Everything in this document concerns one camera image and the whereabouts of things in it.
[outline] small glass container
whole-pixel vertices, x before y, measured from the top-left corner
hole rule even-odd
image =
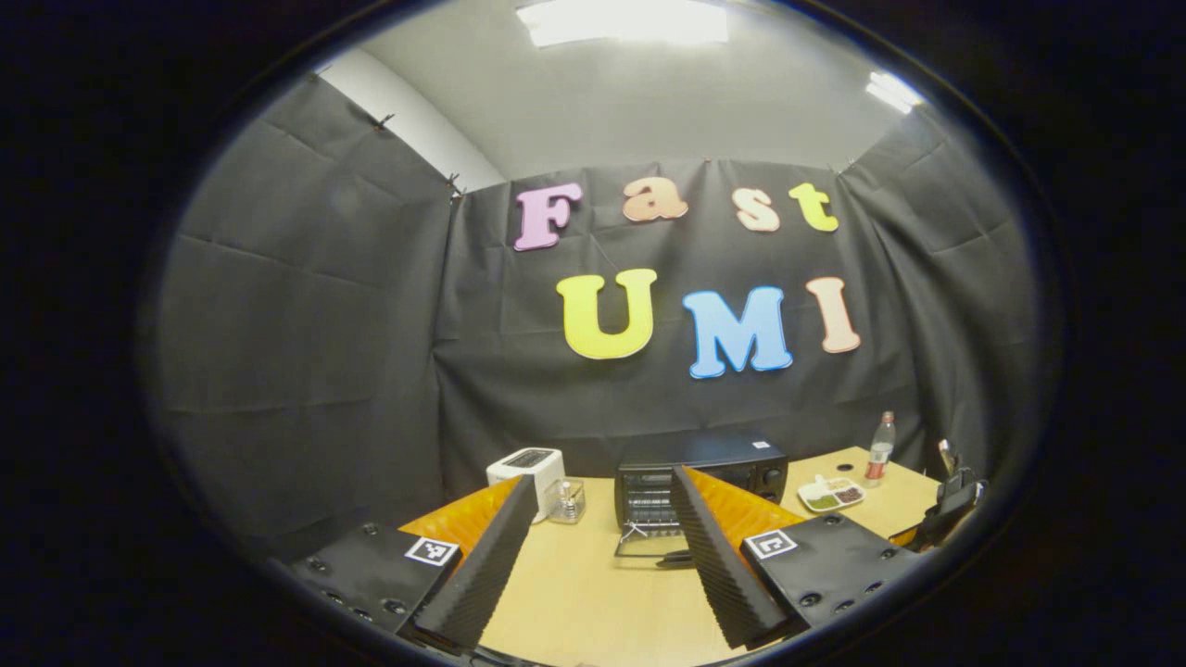
[[[561,477],[543,491],[548,519],[557,523],[576,523],[585,514],[585,483]]]

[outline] black fabric backdrop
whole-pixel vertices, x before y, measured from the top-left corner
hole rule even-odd
[[[611,475],[629,443],[757,430],[792,458],[867,446],[898,417],[894,460],[933,472],[949,438],[978,471],[1035,437],[1040,341],[1027,212],[976,145],[923,109],[843,173],[728,159],[586,167],[468,193],[323,82],[276,102],[227,151],[181,223],[162,290],[164,402],[180,458],[244,539],[315,548],[364,514],[414,516],[485,484],[518,447]],[[636,223],[623,188],[664,176],[690,210]],[[516,252],[527,190],[576,182],[560,242]],[[840,228],[806,224],[812,183]],[[782,225],[745,229],[735,188]],[[556,282],[652,268],[655,333],[593,361],[565,341]],[[861,345],[828,354],[815,278],[844,280]],[[740,315],[783,290],[793,363],[695,380],[691,313],[713,290]]]

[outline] white ceiling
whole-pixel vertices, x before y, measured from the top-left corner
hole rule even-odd
[[[843,169],[901,115],[874,65],[799,14],[729,5],[727,44],[537,49],[515,8],[453,0],[369,40],[505,177],[735,158]]]

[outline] yellow letter u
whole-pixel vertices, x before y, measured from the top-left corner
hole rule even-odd
[[[629,357],[646,347],[655,331],[651,313],[651,282],[658,275],[649,268],[632,268],[618,274],[626,288],[630,324],[621,333],[605,333],[598,323],[597,294],[605,286],[600,275],[574,275],[556,284],[565,299],[565,339],[576,354],[588,358]]]

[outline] white toaster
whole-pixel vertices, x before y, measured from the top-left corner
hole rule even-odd
[[[519,475],[535,476],[535,498],[540,503],[540,510],[531,522],[538,523],[548,515],[548,508],[543,504],[543,491],[549,484],[565,476],[565,459],[560,450],[522,449],[486,466],[486,484],[492,487]]]

